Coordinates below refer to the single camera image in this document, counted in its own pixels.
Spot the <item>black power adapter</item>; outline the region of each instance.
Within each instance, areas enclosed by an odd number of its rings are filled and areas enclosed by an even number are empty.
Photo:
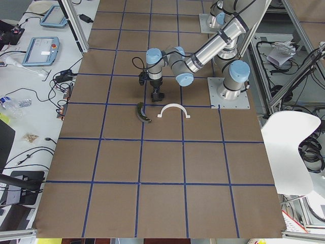
[[[93,20],[91,18],[89,18],[87,15],[80,14],[79,18],[81,20],[85,21],[86,23],[93,23]]]

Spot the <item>gray floor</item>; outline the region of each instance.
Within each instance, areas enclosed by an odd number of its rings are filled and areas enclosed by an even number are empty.
[[[19,21],[33,0],[0,0],[0,19]]]

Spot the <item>robotic arm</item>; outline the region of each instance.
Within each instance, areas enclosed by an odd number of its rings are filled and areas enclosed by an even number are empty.
[[[211,23],[217,23],[219,31],[189,56],[185,55],[182,47],[164,51],[149,49],[146,53],[147,69],[139,75],[139,83],[143,85],[145,81],[150,81],[153,86],[152,101],[161,101],[165,97],[160,93],[162,67],[169,66],[180,86],[188,86],[194,80],[193,74],[215,57],[225,76],[218,94],[227,100],[234,100],[250,73],[248,64],[237,58],[237,38],[254,27],[261,19],[265,6],[266,0],[214,1],[211,13],[216,20]]]

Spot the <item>white table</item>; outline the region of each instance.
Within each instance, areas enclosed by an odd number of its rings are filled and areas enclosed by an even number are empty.
[[[52,2],[54,5],[58,4],[57,1],[52,1]],[[92,1],[83,0],[80,5],[75,5],[76,12],[77,14],[85,14],[94,20],[99,2],[100,0],[92,0]],[[21,18],[20,23],[23,23],[26,18],[32,16],[36,16],[36,15],[25,14]],[[89,38],[92,23],[85,23],[83,21],[80,22],[83,31],[86,35],[86,38]],[[43,67],[47,71],[52,70],[49,77],[44,82],[42,81],[42,79],[44,79],[43,77],[38,76],[37,74],[27,71],[25,69],[21,69],[15,66],[0,67],[0,87],[1,87],[0,93],[4,95],[16,89],[24,87],[24,88],[35,90],[38,93],[38,96],[41,100],[46,100],[51,90],[49,86],[49,82],[52,79],[52,76],[61,70],[68,69],[78,59],[80,59],[82,55],[75,43],[75,40],[73,38],[69,26],[66,26],[63,29],[46,28],[39,25],[39,19],[31,18],[28,20],[27,23],[22,25],[22,28],[25,28],[25,32],[20,39],[19,45],[11,46],[9,48],[8,46],[5,46],[3,47],[3,50],[6,49],[6,51],[12,51],[12,50],[26,51],[32,37],[58,37],[60,40],[58,55],[53,65],[49,67]],[[13,54],[12,58],[14,58],[19,62],[22,62],[24,58],[24,53]],[[80,63],[81,62],[78,62],[72,68],[74,73],[78,72]],[[40,70],[41,67],[31,67],[31,69]],[[57,90],[55,90],[55,92],[57,93],[57,95],[55,98],[52,99],[54,103],[56,103],[57,101],[63,98],[63,93]],[[16,131],[16,136],[15,136],[11,153],[9,155],[9,159],[13,158],[17,154],[27,149],[36,146],[47,146],[55,149],[55,144],[52,141],[45,141],[44,138],[50,137],[54,141],[57,141],[58,139],[60,129],[62,126],[62,121],[61,119],[56,118],[57,115],[55,111],[56,107],[49,101],[39,102],[36,98],[35,93],[33,93],[32,91],[20,90],[16,93],[10,94],[9,97],[18,100],[32,99],[32,105],[30,107],[23,108],[23,111],[25,112],[25,116],[20,119],[12,119],[10,122],[10,126]],[[37,141],[35,141],[35,144],[31,144],[22,139],[22,137],[26,133],[36,134],[39,136]],[[21,155],[20,157],[16,158],[12,162],[10,162],[7,167],[16,166],[17,162],[25,159],[26,154],[31,153],[32,151],[27,152]],[[50,167],[51,161],[52,161],[52,155],[50,153],[46,151],[40,151],[34,154],[30,159],[26,160],[21,165],[42,164],[47,167]],[[45,177],[47,176],[47,170],[41,166],[29,166],[29,167],[23,167],[17,169],[5,169],[3,171],[3,174],[10,175],[11,172],[15,170],[33,170],[33,171],[44,170]],[[41,199],[41,195],[42,194],[39,194],[37,201],[33,206],[28,206],[28,207],[33,207],[37,210],[37,207]],[[2,223],[2,221],[6,217],[8,208],[9,206],[4,208],[5,213],[3,216],[0,216],[0,223]],[[33,221],[35,219],[35,215],[36,215],[36,211],[31,217],[31,220],[27,228],[31,228],[31,225],[33,224]]]

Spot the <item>plastic bottle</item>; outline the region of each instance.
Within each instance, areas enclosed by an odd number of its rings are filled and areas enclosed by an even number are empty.
[[[19,107],[19,104],[7,96],[0,96],[0,104],[8,112],[12,118],[20,118],[23,113]]]

